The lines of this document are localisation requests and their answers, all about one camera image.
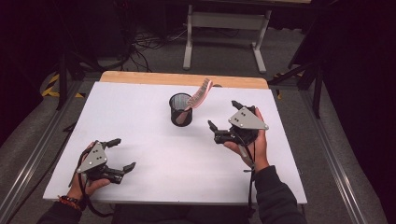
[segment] black curtain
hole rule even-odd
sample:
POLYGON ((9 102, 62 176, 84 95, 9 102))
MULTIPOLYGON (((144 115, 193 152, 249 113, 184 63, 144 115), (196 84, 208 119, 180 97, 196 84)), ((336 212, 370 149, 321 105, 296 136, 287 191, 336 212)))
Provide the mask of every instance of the black curtain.
POLYGON ((0 146, 42 101, 39 88, 56 69, 54 34, 35 1, 0 6, 0 146))
POLYGON ((295 62, 304 64, 328 50, 322 69, 332 103, 388 222, 396 223, 394 10, 386 1, 352 4, 337 17, 318 19, 295 62))

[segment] person's right hand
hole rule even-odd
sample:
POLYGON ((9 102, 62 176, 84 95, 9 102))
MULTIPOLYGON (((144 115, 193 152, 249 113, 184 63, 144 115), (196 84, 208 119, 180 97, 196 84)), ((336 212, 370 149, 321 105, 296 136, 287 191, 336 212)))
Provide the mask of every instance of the person's right hand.
MULTIPOLYGON (((90 143, 90 145, 87 148, 93 147, 93 144, 94 143, 90 143)), ((95 193, 95 191, 97 189, 107 186, 109 184, 110 184, 110 181, 108 179, 98 179, 98 180, 92 181, 91 184, 85 188, 85 193, 87 195, 91 196, 95 193)), ((81 192, 81 188, 79 187, 79 183, 78 183, 78 174, 75 174, 73 176, 72 186, 71 186, 69 192, 67 193, 67 196, 70 198, 77 199, 79 201, 82 199, 82 192, 81 192)))
MULTIPOLYGON (((260 113, 259 108, 256 108, 255 113, 259 119, 263 120, 262 113, 260 113)), ((224 146, 242 157, 239 147, 236 143, 225 142, 224 146)), ((260 170, 269 166, 267 160, 267 139, 265 138, 265 130, 259 130, 259 134, 254 143, 250 143, 247 147, 250 151, 250 155, 255 158, 254 163, 256 172, 259 172, 260 170)))

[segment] gray carpet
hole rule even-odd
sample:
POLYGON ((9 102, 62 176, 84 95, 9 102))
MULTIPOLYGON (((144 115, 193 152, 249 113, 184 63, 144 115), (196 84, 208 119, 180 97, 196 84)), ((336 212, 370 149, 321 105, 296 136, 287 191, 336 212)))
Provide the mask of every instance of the gray carpet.
MULTIPOLYGON (((265 75, 258 73, 249 45, 249 39, 254 38, 255 33, 241 31, 236 37, 230 38, 214 31, 197 30, 193 33, 193 37, 191 70, 184 71, 182 69, 185 46, 183 39, 173 41, 160 49, 142 51, 148 60, 149 68, 153 72, 159 73, 264 77, 269 80, 276 73, 288 71, 287 65, 304 36, 299 31, 269 29, 262 46, 262 56, 267 67, 265 75)), ((137 58, 136 55, 134 55, 134 58, 140 63, 144 63, 142 58, 137 58)), ((114 63, 114 60, 102 61, 101 63, 114 63)), ((137 71, 137 68, 132 62, 128 62, 124 66, 124 70, 137 71)), ((89 93, 93 82, 98 80, 98 74, 91 73, 89 75, 90 77, 85 78, 82 83, 79 92, 89 93)), ((48 79, 43 83, 43 87, 47 85, 51 76, 49 74, 48 79)), ((291 79, 285 83, 289 86, 294 81, 291 79)), ((308 200, 308 204, 304 207, 308 223, 352 223, 299 91, 282 86, 279 88, 282 89, 282 99, 276 99, 276 104, 297 167, 302 173, 301 179, 308 200)), ((45 97, 44 101, 1 147, 0 168, 4 172, 0 174, 0 197, 6 197, 19 170, 28 160, 32 149, 45 131, 51 116, 55 113, 57 100, 56 97, 45 97)), ((22 198, 38 181, 39 177, 45 174, 47 167, 66 137, 63 129, 78 120, 85 101, 86 98, 73 99, 22 198)), ((320 115, 321 122, 325 126, 333 146, 334 154, 344 167, 367 223, 387 223, 380 202, 353 155, 325 89, 322 92, 320 115)), ((35 223, 51 206, 51 202, 42 200, 44 189, 49 180, 50 172, 46 174, 42 183, 11 223, 35 223)), ((109 204, 96 204, 96 207, 103 212, 111 211, 109 204)), ((84 212, 80 223, 110 222, 111 217, 100 218, 87 210, 84 212)), ((261 223, 257 213, 250 223, 261 223)))

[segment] black cable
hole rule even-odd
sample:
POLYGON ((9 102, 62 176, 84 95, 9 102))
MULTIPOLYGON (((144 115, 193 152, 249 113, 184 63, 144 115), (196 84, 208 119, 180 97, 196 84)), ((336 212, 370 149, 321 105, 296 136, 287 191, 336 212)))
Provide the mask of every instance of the black cable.
MULTIPOLYGON (((77 167, 79 167, 79 166, 81 165, 81 163, 82 163, 82 161, 83 161, 83 159, 84 159, 85 154, 90 153, 91 149, 92 149, 91 147, 90 147, 90 148, 87 148, 87 149, 85 149, 85 150, 81 153, 81 156, 79 157, 79 160, 78 160, 78 166, 77 166, 77 167)), ((111 216, 113 216, 113 213, 103 214, 103 213, 99 212, 98 210, 96 210, 96 209, 93 207, 93 204, 92 204, 92 202, 91 202, 90 196, 85 192, 85 187, 87 186, 87 183, 88 183, 88 181, 86 181, 86 182, 85 182, 85 185, 83 185, 83 183, 82 183, 82 175, 81 175, 81 173, 79 173, 79 174, 78 174, 78 184, 79 184, 79 188, 80 188, 81 193, 82 193, 82 200, 83 200, 83 202, 86 203, 87 206, 90 208, 90 210, 91 210, 94 214, 96 214, 97 216, 99 216, 99 217, 111 217, 111 216)))
POLYGON ((135 43, 136 51, 145 51, 146 49, 148 49, 147 45, 148 45, 147 43, 146 43, 146 45, 141 45, 141 44, 135 43))
POLYGON ((220 34, 222 34, 222 35, 226 35, 226 36, 228 36, 228 37, 236 37, 238 34, 239 34, 239 30, 236 30, 236 32, 235 32, 235 34, 232 34, 232 35, 228 35, 227 33, 225 33, 225 32, 222 32, 222 30, 223 29, 215 29, 215 31, 216 32, 218 32, 218 33, 220 33, 220 34))
POLYGON ((253 176, 255 174, 254 172, 254 161, 256 160, 256 143, 253 142, 253 153, 254 153, 254 157, 251 156, 250 150, 248 149, 248 145, 244 142, 244 140, 242 139, 241 136, 239 136, 238 133, 233 132, 233 135, 236 136, 237 138, 239 138, 239 140, 242 142, 243 147, 245 148, 250 160, 253 162, 253 165, 250 167, 250 171, 244 171, 244 172, 251 172, 250 174, 250 180, 249 180, 249 186, 248 186, 248 198, 247 198, 247 216, 248 217, 253 217, 253 214, 256 212, 256 209, 253 208, 252 206, 252 201, 251 201, 251 189, 253 186, 253 176))
POLYGON ((142 53, 140 53, 139 51, 137 51, 136 54, 137 54, 137 56, 138 56, 139 58, 140 58, 140 56, 142 56, 143 59, 145 60, 145 64, 146 64, 146 66, 145 66, 145 65, 143 65, 143 64, 141 64, 141 63, 138 63, 138 62, 135 61, 134 58, 131 56, 130 58, 131 58, 132 62, 134 62, 134 64, 136 65, 137 71, 139 71, 139 67, 138 67, 138 66, 141 66, 141 67, 146 68, 146 72, 152 72, 151 69, 149 69, 149 63, 148 63, 146 57, 145 57, 142 53))
POLYGON ((111 209, 113 212, 116 211, 116 207, 113 207, 113 204, 112 204, 112 203, 110 203, 108 206, 110 207, 110 209, 111 209))
POLYGON ((14 209, 14 211, 12 212, 11 216, 8 218, 8 220, 6 221, 6 224, 9 224, 12 219, 17 215, 17 213, 20 211, 20 209, 23 207, 23 205, 26 203, 26 201, 30 198, 30 196, 32 196, 33 192, 35 192, 35 190, 37 189, 37 187, 41 184, 41 182, 43 181, 43 179, 46 177, 47 173, 50 171, 50 168, 53 166, 53 164, 58 160, 59 156, 61 155, 61 152, 64 148, 64 145, 67 143, 67 141, 70 138, 70 135, 72 134, 74 127, 76 126, 76 123, 73 123, 72 125, 66 127, 64 129, 64 132, 68 132, 66 138, 64 139, 64 141, 62 142, 60 148, 58 149, 58 151, 56 152, 55 157, 53 158, 53 160, 51 161, 51 163, 49 164, 49 167, 47 168, 47 170, 44 172, 44 174, 40 177, 40 179, 37 181, 37 183, 35 183, 35 185, 33 186, 33 188, 27 193, 27 195, 25 196, 25 198, 20 202, 20 204, 18 205, 18 207, 16 207, 14 209))
POLYGON ((303 212, 303 216, 305 217, 305 207, 304 207, 303 204, 301 204, 301 210, 302 210, 302 212, 303 212))
POLYGON ((172 42, 178 38, 180 38, 184 33, 187 32, 187 29, 183 29, 182 32, 180 34, 177 35, 177 37, 169 40, 169 37, 175 33, 177 31, 173 31, 171 33, 169 33, 166 37, 165 40, 160 39, 159 37, 155 37, 155 35, 149 33, 149 32, 140 32, 136 34, 136 45, 139 47, 142 47, 141 49, 139 49, 140 51, 146 50, 146 49, 160 49, 162 48, 164 45, 166 45, 166 43, 172 42), (157 42, 156 45, 151 46, 151 44, 153 42, 157 42))

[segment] black sleeve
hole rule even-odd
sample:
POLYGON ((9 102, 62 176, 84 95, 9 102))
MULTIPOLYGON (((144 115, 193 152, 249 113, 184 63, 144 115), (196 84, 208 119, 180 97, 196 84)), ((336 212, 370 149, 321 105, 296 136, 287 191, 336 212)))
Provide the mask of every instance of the black sleeve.
POLYGON ((260 170, 254 178, 262 223, 306 223, 297 209, 297 200, 289 187, 280 181, 275 166, 260 170))
POLYGON ((81 214, 77 209, 57 202, 37 221, 37 224, 78 224, 81 214))

